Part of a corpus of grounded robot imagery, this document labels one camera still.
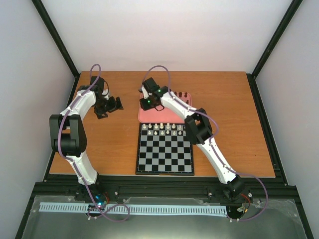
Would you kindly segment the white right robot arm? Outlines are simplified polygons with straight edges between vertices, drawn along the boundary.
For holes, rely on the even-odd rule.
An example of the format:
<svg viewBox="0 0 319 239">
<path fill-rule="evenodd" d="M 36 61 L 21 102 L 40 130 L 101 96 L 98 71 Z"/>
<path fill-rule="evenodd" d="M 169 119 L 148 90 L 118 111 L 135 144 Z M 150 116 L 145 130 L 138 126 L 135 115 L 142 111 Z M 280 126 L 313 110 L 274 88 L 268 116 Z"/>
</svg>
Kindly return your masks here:
<svg viewBox="0 0 319 239">
<path fill-rule="evenodd" d="M 203 108 L 196 109 L 178 98 L 167 86 L 160 87 L 153 78 L 142 81 L 141 108 L 145 111 L 163 106 L 178 115 L 185 124 L 186 137 L 207 157 L 219 181 L 225 185 L 223 193 L 233 200 L 244 190 L 240 175 L 230 166 L 214 139 L 209 117 Z"/>
</svg>

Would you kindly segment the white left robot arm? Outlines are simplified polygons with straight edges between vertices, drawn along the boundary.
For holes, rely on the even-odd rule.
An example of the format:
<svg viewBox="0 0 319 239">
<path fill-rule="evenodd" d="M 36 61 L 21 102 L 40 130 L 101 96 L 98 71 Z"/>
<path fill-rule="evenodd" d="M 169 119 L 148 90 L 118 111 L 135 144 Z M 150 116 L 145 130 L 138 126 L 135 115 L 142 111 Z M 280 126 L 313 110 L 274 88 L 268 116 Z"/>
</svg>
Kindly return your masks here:
<svg viewBox="0 0 319 239">
<path fill-rule="evenodd" d="M 86 153 L 87 137 L 83 119 L 93 108 L 97 119 L 108 117 L 108 113 L 123 110 L 119 97 L 109 95 L 104 89 L 103 78 L 92 76 L 89 85 L 78 88 L 76 96 L 65 110 L 49 118 L 52 150 L 69 162 L 78 177 L 78 182 L 88 185 L 86 194 L 92 200 L 103 197 L 104 188 L 97 184 L 98 172 L 93 168 Z"/>
</svg>

